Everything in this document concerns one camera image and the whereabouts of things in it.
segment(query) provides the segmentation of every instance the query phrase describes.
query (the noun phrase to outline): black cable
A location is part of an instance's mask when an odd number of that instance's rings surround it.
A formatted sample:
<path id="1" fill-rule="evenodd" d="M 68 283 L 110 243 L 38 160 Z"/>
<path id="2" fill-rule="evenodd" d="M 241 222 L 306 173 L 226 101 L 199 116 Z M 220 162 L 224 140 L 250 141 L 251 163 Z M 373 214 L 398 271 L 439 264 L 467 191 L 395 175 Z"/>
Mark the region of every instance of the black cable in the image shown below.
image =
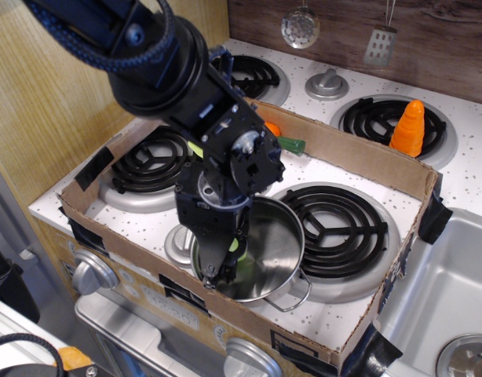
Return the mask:
<path id="1" fill-rule="evenodd" d="M 48 343 L 46 340 L 39 338 L 36 335 L 33 334 L 26 334 L 26 333 L 15 333 L 15 334 L 9 334 L 9 335 L 3 335 L 0 337 L 0 346 L 6 344 L 6 343 L 11 343 L 11 342 L 16 342 L 19 340 L 23 340 L 25 342 L 33 342 L 37 343 L 40 346 L 44 347 L 46 350 L 48 350 L 54 357 L 54 360 L 56 361 L 57 364 L 57 377 L 64 377 L 64 369 L 63 369 L 63 361 L 61 360 L 60 354 L 54 348 L 50 343 Z"/>
<path id="2" fill-rule="evenodd" d="M 61 20 L 48 10 L 33 1 L 24 0 L 35 18 L 69 53 L 84 63 L 106 72 L 117 73 L 126 69 L 139 67 L 142 64 L 158 63 L 173 41 L 175 34 L 174 15 L 166 0 L 157 0 L 165 17 L 165 29 L 161 39 L 135 57 L 114 58 L 98 52 L 89 43 L 67 27 Z"/>

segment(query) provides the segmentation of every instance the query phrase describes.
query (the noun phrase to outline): cardboard tray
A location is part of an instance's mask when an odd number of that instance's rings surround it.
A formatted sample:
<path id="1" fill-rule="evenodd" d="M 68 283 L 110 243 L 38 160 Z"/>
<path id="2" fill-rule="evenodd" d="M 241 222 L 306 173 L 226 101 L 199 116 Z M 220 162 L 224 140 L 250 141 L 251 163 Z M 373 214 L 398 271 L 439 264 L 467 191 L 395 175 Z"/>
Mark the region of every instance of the cardboard tray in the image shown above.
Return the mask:
<path id="1" fill-rule="evenodd" d="M 160 124 L 159 121 L 135 119 L 131 127 L 125 128 L 123 132 L 112 138 L 62 192 L 60 200 L 63 210 L 76 224 L 99 237 L 104 249 L 150 272 L 153 276 L 166 276 L 174 283 L 185 287 L 204 301 L 210 313 L 221 317 L 223 321 L 242 333 L 267 345 L 272 344 L 272 348 L 275 348 L 273 335 L 277 333 L 291 344 L 299 345 L 307 354 L 311 354 L 313 359 L 332 365 L 340 371 L 347 357 L 359 345 L 362 336 L 371 329 L 371 324 L 382 308 L 393 281 L 399 275 L 400 266 L 407 257 L 413 235 L 419 229 L 423 214 L 432 202 L 432 197 L 435 196 L 434 190 L 437 189 L 439 176 L 431 167 L 391 148 L 341 132 L 322 122 L 307 119 L 269 104 L 256 102 L 256 105 L 259 115 L 266 121 L 277 124 L 283 135 L 305 140 L 306 153 L 310 156 L 404 192 L 421 201 L 411 230 L 400 245 L 399 253 L 393 260 L 384 282 L 379 285 L 366 313 L 358 320 L 356 328 L 339 350 L 330 350 L 303 335 L 287 331 L 219 292 L 207 290 L 202 282 L 191 274 L 86 216 L 89 205 L 98 197 L 98 176 L 149 135 Z"/>

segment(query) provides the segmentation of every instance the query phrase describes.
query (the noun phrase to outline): pot handle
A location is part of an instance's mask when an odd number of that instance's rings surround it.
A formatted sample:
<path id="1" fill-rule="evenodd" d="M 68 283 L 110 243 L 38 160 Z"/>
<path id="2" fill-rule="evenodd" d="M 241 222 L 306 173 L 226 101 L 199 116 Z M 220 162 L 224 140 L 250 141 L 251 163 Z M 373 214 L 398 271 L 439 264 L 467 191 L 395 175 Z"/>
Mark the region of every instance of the pot handle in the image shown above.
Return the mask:
<path id="1" fill-rule="evenodd" d="M 305 292 L 305 295 L 304 297 L 301 299 L 301 301 L 297 302 L 295 305 L 291 306 L 290 308 L 281 308 L 279 307 L 278 305 L 276 305 L 274 302 L 272 302 L 271 300 L 269 300 L 268 298 L 264 298 L 264 300 L 266 302 L 268 302 L 269 304 L 271 304 L 272 306 L 274 306 L 276 309 L 278 309 L 280 312 L 283 312 L 283 313 L 286 313 L 286 312 L 290 312 L 291 310 L 294 310 L 296 308 L 298 308 L 300 305 L 302 305 L 305 300 L 307 300 L 307 297 L 309 297 L 309 294 L 311 293 L 311 288 L 312 288 L 312 282 L 311 280 L 307 277 L 307 275 L 305 275 L 304 271 L 302 271 L 300 268 L 298 269 L 298 272 L 300 273 L 300 276 L 304 278 L 304 280 L 307 282 L 308 284 L 308 288 L 307 288 L 307 291 Z"/>

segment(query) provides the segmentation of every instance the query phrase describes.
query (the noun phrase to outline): hanging utensil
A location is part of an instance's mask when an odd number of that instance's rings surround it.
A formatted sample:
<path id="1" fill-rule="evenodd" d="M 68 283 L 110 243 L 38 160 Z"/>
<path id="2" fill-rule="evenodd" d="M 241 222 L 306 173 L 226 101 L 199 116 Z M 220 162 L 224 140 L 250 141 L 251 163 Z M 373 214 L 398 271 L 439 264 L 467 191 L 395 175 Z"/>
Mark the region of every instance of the hanging utensil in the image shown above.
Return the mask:
<path id="1" fill-rule="evenodd" d="M 306 49 L 318 39 L 320 20 L 307 6 L 307 0 L 303 0 L 302 6 L 292 9 L 283 17 L 281 34 L 295 49 Z"/>
<path id="2" fill-rule="evenodd" d="M 385 9 L 385 24 L 375 25 L 374 31 L 370 36 L 367 51 L 363 57 L 363 62 L 369 65 L 377 65 L 386 67 L 389 64 L 391 53 L 395 46 L 396 29 L 391 27 L 391 19 L 395 10 L 396 0 L 393 0 L 391 14 L 389 15 L 389 0 L 386 3 Z"/>

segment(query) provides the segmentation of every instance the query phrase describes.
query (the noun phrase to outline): silver pot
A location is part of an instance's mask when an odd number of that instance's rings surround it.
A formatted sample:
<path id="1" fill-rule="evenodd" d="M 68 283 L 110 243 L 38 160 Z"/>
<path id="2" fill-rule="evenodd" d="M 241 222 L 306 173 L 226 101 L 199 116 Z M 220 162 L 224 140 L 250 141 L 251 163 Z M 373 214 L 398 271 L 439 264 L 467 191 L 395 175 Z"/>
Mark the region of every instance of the silver pot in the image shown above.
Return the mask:
<path id="1" fill-rule="evenodd" d="M 246 255 L 238 260 L 236 278 L 230 284 L 219 281 L 216 289 L 237 302 L 264 299 L 282 312 L 299 307 L 309 296 L 312 283 L 301 271 L 304 255 L 304 230 L 297 215 L 279 200 L 265 196 L 254 198 Z M 191 252 L 192 270 L 202 280 L 197 242 Z M 294 281 L 304 278 L 309 289 L 290 308 L 281 308 L 272 300 L 287 294 Z"/>

